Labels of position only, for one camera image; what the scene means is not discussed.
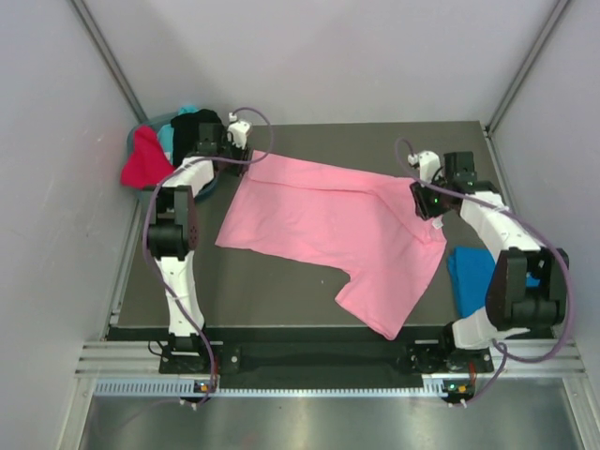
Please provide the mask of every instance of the blue basket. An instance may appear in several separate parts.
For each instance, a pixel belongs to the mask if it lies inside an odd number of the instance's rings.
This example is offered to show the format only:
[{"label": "blue basket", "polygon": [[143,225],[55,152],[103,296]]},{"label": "blue basket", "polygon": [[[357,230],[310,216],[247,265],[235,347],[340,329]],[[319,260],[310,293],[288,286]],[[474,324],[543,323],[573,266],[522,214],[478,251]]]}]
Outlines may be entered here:
[{"label": "blue basket", "polygon": [[[177,112],[172,112],[171,114],[164,114],[159,117],[155,117],[154,119],[150,119],[147,122],[144,122],[144,123],[139,124],[138,126],[134,127],[127,135],[127,157],[129,158],[131,156],[131,154],[133,153],[133,135],[139,127],[149,126],[156,133],[158,133],[158,131],[164,125],[169,125],[171,123],[171,119],[173,119],[176,115],[177,115]],[[213,190],[215,190],[215,187],[217,186],[217,181],[218,181],[218,177],[217,177],[217,174],[215,174],[215,178],[213,178],[213,181],[211,181],[209,184],[207,184],[198,193],[198,195],[196,195],[195,201],[200,202],[200,201],[204,200],[205,198],[207,198],[208,196],[210,196],[210,194],[213,192]],[[135,195],[138,197],[138,200],[142,197],[141,192],[137,189],[135,190]]]}]

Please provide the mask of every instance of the black cloth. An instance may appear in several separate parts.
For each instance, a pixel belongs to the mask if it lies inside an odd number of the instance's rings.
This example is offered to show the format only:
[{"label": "black cloth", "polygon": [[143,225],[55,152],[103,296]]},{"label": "black cloth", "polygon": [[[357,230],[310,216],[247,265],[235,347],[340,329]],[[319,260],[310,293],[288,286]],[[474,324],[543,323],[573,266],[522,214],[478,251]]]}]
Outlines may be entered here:
[{"label": "black cloth", "polygon": [[172,165],[181,166],[184,158],[196,149],[200,139],[199,124],[221,124],[223,122],[212,110],[188,112],[174,117],[171,121],[172,135]]}]

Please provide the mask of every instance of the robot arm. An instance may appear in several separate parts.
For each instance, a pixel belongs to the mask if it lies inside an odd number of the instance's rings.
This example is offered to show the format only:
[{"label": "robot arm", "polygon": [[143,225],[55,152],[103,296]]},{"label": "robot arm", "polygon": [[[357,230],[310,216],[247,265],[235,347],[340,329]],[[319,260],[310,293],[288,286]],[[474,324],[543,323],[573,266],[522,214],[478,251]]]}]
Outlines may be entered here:
[{"label": "robot arm", "polygon": [[[161,187],[151,216],[148,228],[150,253],[162,278],[177,293],[179,302],[200,328],[204,327],[204,316],[198,306],[193,275],[199,231],[194,198],[215,178],[215,164],[209,159],[190,163],[211,156],[248,159],[250,131],[251,124],[238,120],[233,114],[230,114],[227,130],[221,124],[201,124],[196,151],[184,158],[180,167],[185,169],[180,169],[181,172]],[[154,189],[154,186],[149,186],[143,190],[142,202],[146,211]],[[176,305],[175,298],[169,292],[166,295],[170,315],[170,353],[198,355],[203,345],[196,330]]]},{"label": "robot arm", "polygon": [[[458,212],[475,229],[496,262],[486,305],[446,327],[442,338],[446,351],[485,349],[492,339],[501,340],[561,323],[566,287],[557,262],[515,220],[502,214],[507,207],[498,190],[488,181],[477,180],[473,153],[446,154],[443,168],[439,157],[430,151],[410,156],[409,163],[419,169],[424,181],[496,206],[491,209],[420,183],[411,185],[419,217],[429,219],[450,210]],[[560,252],[568,264],[566,254]],[[528,276],[538,280],[536,287],[527,286]]]}]

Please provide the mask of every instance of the white panel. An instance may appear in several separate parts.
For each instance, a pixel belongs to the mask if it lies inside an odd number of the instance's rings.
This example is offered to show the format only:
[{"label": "white panel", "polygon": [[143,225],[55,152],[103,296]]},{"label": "white panel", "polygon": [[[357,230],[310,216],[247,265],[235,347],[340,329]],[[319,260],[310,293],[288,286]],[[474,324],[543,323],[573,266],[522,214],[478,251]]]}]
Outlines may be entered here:
[{"label": "white panel", "polygon": [[600,397],[600,4],[573,2],[497,133],[518,209],[564,247],[576,341]]},{"label": "white panel", "polygon": [[0,49],[0,448],[51,448],[128,230],[135,121],[65,0],[4,8]]},{"label": "white panel", "polygon": [[554,0],[88,0],[150,115],[487,121]]}]

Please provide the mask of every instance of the blue cloth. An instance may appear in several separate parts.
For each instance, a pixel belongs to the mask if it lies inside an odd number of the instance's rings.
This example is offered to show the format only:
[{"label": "blue cloth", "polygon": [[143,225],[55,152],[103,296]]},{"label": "blue cloth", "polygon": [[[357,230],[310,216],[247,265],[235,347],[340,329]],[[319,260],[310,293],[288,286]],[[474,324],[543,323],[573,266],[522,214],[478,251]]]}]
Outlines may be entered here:
[{"label": "blue cloth", "polygon": [[[199,111],[194,105],[187,105],[179,109],[179,113],[187,114],[187,113],[197,113]],[[165,152],[165,156],[170,162],[173,162],[173,134],[174,130],[171,127],[171,124],[163,125],[158,131],[158,141],[160,142],[160,146],[162,147],[162,151]]]},{"label": "blue cloth", "polygon": [[[496,263],[486,249],[456,247],[446,260],[452,279],[458,315],[469,317],[486,304],[488,286]],[[527,276],[527,286],[535,287],[539,280]]]}]

